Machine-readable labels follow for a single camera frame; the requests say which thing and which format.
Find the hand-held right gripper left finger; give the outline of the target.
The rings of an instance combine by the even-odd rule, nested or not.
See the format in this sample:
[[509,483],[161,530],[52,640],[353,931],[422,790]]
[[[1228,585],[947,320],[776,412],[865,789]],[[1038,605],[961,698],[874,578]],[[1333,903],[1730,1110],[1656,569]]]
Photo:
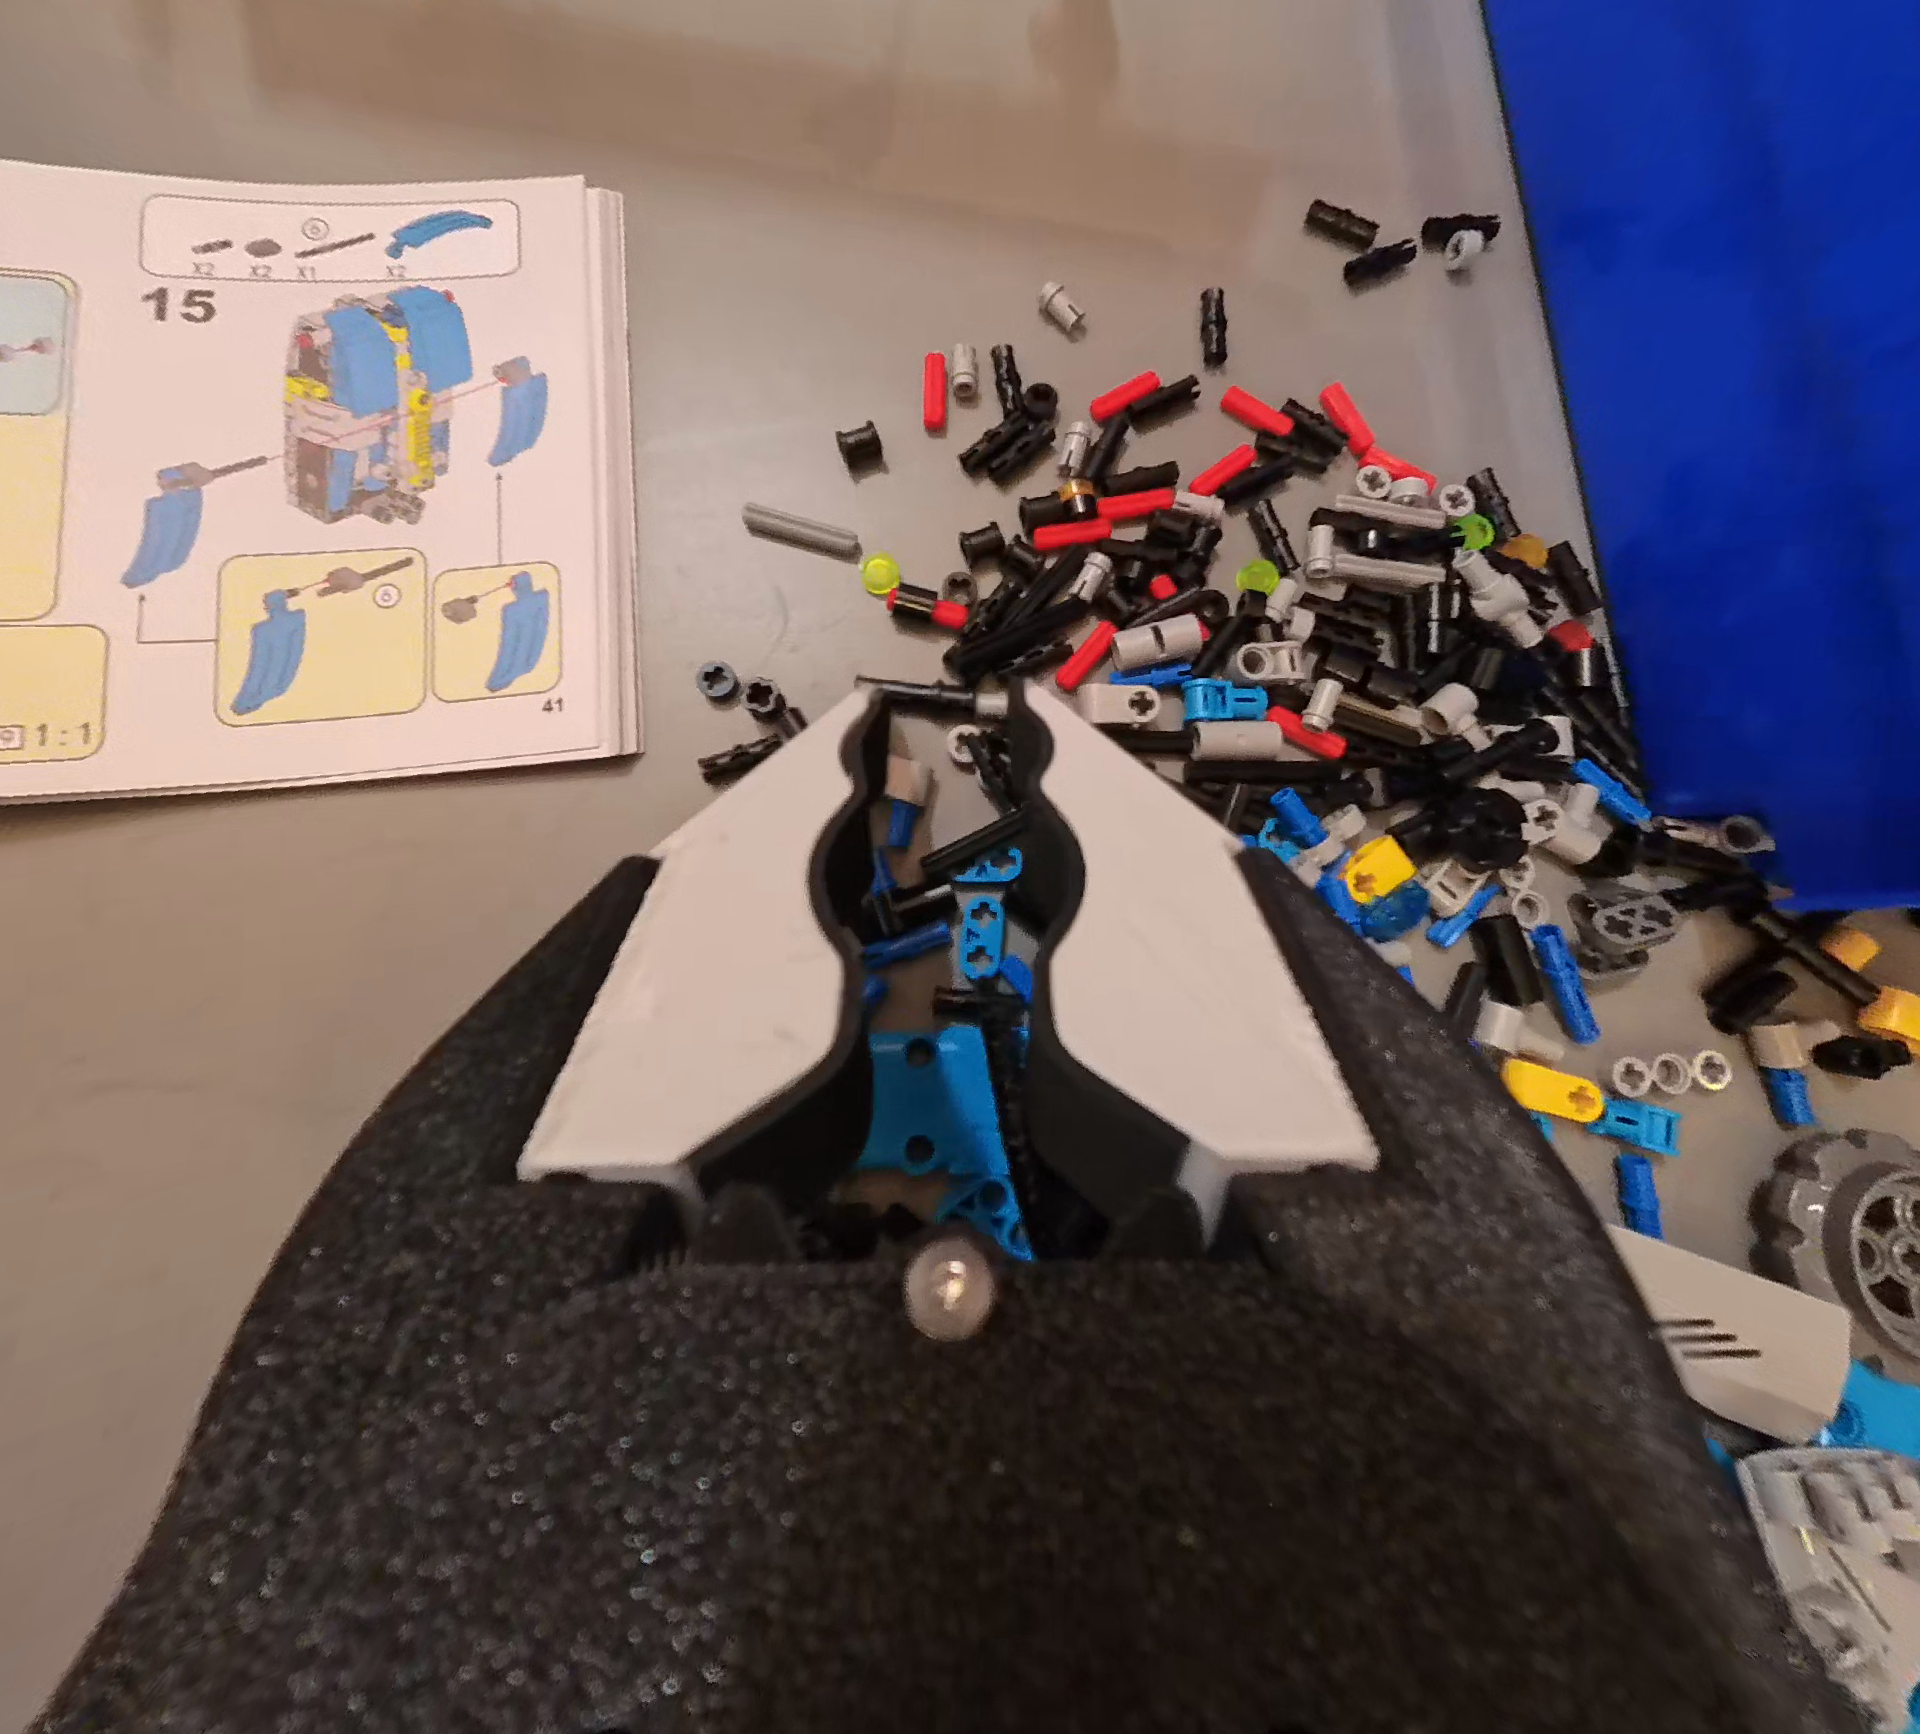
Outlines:
[[870,806],[890,717],[853,690],[650,855],[636,917],[515,1165],[523,1185],[741,1185],[806,1215],[872,1126]]

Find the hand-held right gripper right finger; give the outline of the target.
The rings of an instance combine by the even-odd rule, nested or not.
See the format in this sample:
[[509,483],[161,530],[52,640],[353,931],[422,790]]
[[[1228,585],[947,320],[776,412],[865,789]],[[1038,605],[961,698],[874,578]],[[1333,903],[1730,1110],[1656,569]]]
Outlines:
[[1379,1146],[1290,958],[1318,903],[1047,690],[1007,717],[1039,892],[1029,1149],[1106,1227],[1236,1182],[1372,1175]]

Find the building instruction booklet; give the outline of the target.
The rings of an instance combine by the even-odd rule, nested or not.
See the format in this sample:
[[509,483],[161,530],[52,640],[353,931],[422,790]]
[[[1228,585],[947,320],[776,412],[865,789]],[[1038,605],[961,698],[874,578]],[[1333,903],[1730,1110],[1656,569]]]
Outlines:
[[621,200],[2,167],[2,798],[642,742]]

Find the grey desk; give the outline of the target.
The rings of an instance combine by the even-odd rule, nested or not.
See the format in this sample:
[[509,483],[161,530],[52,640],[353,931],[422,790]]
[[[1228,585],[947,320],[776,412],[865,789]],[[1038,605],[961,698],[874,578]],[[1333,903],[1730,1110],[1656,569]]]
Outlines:
[[1516,210],[1477,0],[3,0],[3,156],[626,205],[642,760],[3,809],[3,1730],[1854,1730],[1573,1173],[1379,964],[1385,1168],[1218,1265],[688,1263],[515,1150],[739,730],[977,514],[923,347],[1346,379],[1583,534],[1532,265],[1349,301],[1312,192]]

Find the pile of building block parts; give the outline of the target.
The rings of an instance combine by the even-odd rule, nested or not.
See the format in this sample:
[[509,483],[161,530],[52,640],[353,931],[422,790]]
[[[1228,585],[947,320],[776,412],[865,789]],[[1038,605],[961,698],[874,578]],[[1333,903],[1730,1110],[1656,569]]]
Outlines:
[[1061,422],[989,349],[998,416],[957,452],[1044,494],[956,534],[938,586],[845,527],[748,500],[762,542],[856,569],[935,682],[862,677],[876,717],[946,719],[992,823],[933,851],[933,771],[884,769],[856,846],[868,1023],[939,955],[925,1038],[872,1040],[863,1165],[929,1175],[1007,1252],[1086,1217],[1021,1136],[1044,857],[1010,695],[1051,684],[1097,739],[1284,864],[1414,986],[1454,957],[1442,1023],[1553,1141],[1612,1150],[1614,1245],[1691,1398],[1775,1444],[1915,1459],[1915,1122],[1828,1129],[1823,1085],[1915,1080],[1915,982],[1844,910],[1774,875],[1766,819],[1659,810],[1568,542],[1513,520],[1492,471],[1443,483],[1349,393],[1218,394],[1243,440],[1202,471],[1115,468],[1189,414],[1154,370]]

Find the blue plastic bin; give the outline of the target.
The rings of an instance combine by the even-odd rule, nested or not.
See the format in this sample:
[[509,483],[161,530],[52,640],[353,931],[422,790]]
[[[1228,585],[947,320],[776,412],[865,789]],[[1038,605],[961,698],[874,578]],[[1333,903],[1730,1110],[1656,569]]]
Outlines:
[[1482,0],[1647,797],[1918,900],[1918,0]]

